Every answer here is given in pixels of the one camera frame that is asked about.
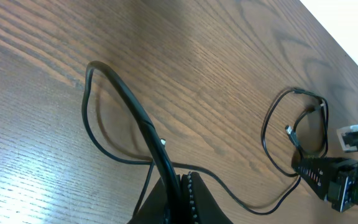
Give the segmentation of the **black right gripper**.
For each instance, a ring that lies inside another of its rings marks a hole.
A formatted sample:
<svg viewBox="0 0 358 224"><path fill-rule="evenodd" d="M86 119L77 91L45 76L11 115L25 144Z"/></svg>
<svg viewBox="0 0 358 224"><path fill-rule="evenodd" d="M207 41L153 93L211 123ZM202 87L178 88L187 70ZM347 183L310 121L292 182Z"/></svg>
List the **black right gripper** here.
<svg viewBox="0 0 358 224"><path fill-rule="evenodd" d="M331 202L337 212L358 206L355 187L358 179L358 162L344 157L309 157L291 164L315 194Z"/></svg>

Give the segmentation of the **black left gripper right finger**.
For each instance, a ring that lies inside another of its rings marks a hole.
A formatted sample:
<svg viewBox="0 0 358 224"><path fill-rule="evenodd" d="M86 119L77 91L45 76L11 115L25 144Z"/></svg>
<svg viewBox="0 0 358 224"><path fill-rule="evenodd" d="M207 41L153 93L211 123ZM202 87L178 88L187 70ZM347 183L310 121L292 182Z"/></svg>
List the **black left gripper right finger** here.
<svg viewBox="0 0 358 224"><path fill-rule="evenodd" d="M220 209L199 173L189 172L183 175L181 191L188 223L232 224Z"/></svg>

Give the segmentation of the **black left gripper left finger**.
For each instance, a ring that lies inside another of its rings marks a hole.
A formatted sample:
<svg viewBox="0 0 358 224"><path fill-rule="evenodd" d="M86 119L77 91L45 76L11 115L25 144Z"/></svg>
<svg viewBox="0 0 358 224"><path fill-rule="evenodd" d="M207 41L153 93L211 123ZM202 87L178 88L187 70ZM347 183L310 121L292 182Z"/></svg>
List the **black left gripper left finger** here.
<svg viewBox="0 0 358 224"><path fill-rule="evenodd" d="M130 219L128 224L167 223L182 223L182 216L176 217L175 219L172 215L168 206L165 187L162 180L159 179L139 211Z"/></svg>

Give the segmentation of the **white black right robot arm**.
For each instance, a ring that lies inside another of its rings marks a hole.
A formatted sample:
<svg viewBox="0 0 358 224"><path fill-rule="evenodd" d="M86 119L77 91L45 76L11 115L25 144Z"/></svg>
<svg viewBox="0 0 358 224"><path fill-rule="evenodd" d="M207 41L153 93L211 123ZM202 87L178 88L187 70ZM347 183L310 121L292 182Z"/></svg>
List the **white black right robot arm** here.
<svg viewBox="0 0 358 224"><path fill-rule="evenodd" d="M338 212L358 206L357 161L343 157L304 158L293 170L323 201Z"/></svg>

